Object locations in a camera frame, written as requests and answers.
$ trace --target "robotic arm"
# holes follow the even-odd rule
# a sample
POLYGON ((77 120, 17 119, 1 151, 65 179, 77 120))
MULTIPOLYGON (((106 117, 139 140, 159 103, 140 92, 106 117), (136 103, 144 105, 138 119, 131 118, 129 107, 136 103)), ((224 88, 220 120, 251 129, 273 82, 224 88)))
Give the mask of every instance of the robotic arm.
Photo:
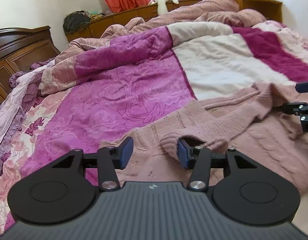
MULTIPOLYGON (((308 82, 297 83, 295 89, 299 93, 308 93, 308 82)), ((303 132, 308 132, 308 104, 306 102, 285 103, 282 106, 285 114, 294 114, 300 117, 303 132)))

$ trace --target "wooden headboard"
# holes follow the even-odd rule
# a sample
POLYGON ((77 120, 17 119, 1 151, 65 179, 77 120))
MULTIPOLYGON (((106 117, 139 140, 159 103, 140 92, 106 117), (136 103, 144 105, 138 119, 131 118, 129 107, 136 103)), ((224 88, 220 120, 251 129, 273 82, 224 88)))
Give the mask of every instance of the wooden headboard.
POLYGON ((49 26, 0 29, 0 104, 11 91, 8 80, 13 73, 28 72, 33 63, 46 61, 59 53, 49 26))
POLYGON ((268 20, 282 22, 282 2, 276 0, 235 0, 239 9, 254 9, 268 20))

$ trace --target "wooden dresser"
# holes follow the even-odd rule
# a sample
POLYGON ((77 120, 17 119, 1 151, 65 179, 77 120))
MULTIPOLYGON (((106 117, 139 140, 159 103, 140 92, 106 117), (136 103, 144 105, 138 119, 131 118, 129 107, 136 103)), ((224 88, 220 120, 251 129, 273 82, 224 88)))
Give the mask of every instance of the wooden dresser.
POLYGON ((28 72, 35 62, 56 57, 50 27, 0 29, 0 104, 11 92, 9 78, 18 71, 28 72))
MULTIPOLYGON (((172 11, 181 6, 192 5, 201 0, 180 0, 179 4, 167 2, 168 11, 172 11)), ((91 23, 81 29, 78 29, 74 33, 67 33, 66 37, 69 42, 77 38, 100 38, 104 31, 113 24, 126 25, 131 19, 135 17, 142 17, 146 22, 150 19, 157 17, 157 4, 146 5, 135 9, 127 10, 124 12, 111 14, 100 18, 97 21, 91 21, 91 23)))

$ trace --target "bed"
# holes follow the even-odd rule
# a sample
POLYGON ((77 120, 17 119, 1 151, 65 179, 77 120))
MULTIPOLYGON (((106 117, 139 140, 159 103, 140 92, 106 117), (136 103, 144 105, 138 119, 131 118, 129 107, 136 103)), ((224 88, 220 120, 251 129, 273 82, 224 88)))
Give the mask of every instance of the bed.
MULTIPOLYGON (((308 81, 306 39, 257 12, 237 11, 233 0, 204 0, 147 23, 135 18, 109 27, 101 39, 72 41, 54 61, 21 76, 0 107, 0 146, 5 140, 6 151, 0 234, 14 222, 6 199, 11 186, 73 148, 96 152, 195 100, 230 97, 255 83, 308 81), (210 14, 220 11, 232 13, 210 14), (206 22, 210 17, 214 21, 206 22), (33 82, 35 100, 24 113, 20 107, 33 82)), ((308 156, 291 156, 292 175, 268 160, 263 165, 306 193, 308 156)), ((120 174, 121 183, 143 179, 133 165, 120 174)), ((86 178, 97 184, 94 170, 86 178)))

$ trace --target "floor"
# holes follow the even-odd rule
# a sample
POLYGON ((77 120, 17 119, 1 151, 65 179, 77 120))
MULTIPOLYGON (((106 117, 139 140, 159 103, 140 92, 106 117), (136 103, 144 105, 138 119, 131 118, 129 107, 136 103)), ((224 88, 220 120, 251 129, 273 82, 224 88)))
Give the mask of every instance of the floor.
POLYGON ((308 235, 308 193, 301 199, 293 224, 308 235))

